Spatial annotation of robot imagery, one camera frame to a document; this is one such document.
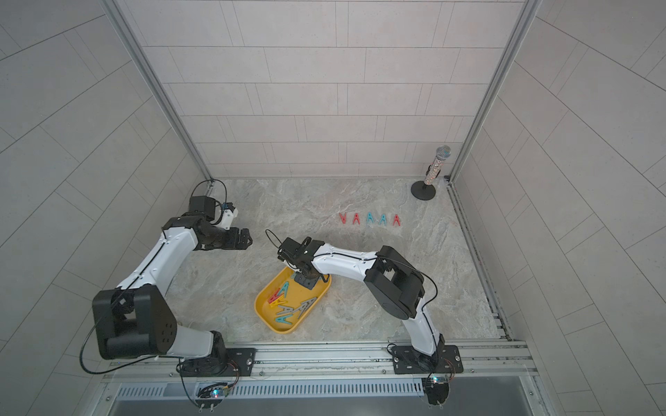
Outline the yellow plastic storage tray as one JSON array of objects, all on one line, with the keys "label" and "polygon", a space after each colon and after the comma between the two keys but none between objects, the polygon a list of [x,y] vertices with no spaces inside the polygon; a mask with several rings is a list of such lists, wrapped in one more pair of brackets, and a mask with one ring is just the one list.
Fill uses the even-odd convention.
[{"label": "yellow plastic storage tray", "polygon": [[[312,312],[315,306],[323,298],[326,292],[331,287],[331,277],[330,281],[327,284],[324,284],[322,281],[319,281],[315,288],[312,291],[305,289],[305,287],[297,284],[293,277],[295,271],[289,267],[284,267],[279,274],[276,275],[270,282],[258,293],[258,296],[255,298],[254,308],[257,316],[261,321],[272,331],[277,334],[286,335],[293,332],[298,325],[305,320],[306,317]],[[294,308],[293,317],[290,321],[292,325],[284,325],[275,322],[276,313],[281,310],[280,306],[276,308],[271,308],[268,299],[278,290],[281,289],[284,282],[289,283],[289,289],[287,296],[283,296],[287,301],[286,305],[291,308]],[[307,313],[301,318],[298,318],[297,308],[299,307],[302,301],[317,297],[317,302],[307,311]]]}]

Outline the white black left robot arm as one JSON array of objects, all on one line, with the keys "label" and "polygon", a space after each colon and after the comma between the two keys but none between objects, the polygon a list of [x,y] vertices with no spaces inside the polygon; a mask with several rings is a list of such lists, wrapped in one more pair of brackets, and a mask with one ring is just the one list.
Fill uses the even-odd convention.
[{"label": "white black left robot arm", "polygon": [[225,363],[227,349],[217,331],[178,324],[164,295],[180,265],[193,251],[241,251],[253,241],[248,229],[233,227],[238,210],[222,211],[221,220],[204,213],[170,218],[157,244],[129,277],[93,302],[95,335],[105,360],[168,356]]}]

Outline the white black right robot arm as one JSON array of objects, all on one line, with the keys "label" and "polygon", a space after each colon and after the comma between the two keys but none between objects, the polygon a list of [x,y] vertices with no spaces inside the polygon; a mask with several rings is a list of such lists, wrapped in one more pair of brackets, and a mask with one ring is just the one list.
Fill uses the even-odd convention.
[{"label": "white black right robot arm", "polygon": [[307,280],[333,275],[364,283],[379,305],[402,321],[413,350],[435,356],[441,333],[427,310],[426,277],[394,248],[350,251],[307,237],[301,243],[286,239],[277,254]]}]

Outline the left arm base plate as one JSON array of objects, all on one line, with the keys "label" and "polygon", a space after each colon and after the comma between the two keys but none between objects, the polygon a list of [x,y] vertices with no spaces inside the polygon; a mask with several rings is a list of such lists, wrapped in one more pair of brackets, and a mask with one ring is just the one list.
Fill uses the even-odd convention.
[{"label": "left arm base plate", "polygon": [[210,356],[188,359],[177,365],[183,377],[245,377],[250,376],[255,361],[256,348],[231,348],[225,358]]}]

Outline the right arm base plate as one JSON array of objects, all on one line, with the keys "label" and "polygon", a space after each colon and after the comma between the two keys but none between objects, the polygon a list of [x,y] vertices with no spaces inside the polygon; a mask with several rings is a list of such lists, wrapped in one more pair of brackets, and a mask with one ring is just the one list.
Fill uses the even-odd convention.
[{"label": "right arm base plate", "polygon": [[464,372],[459,349],[454,345],[440,346],[433,355],[425,355],[408,345],[387,345],[396,374],[449,374]]}]

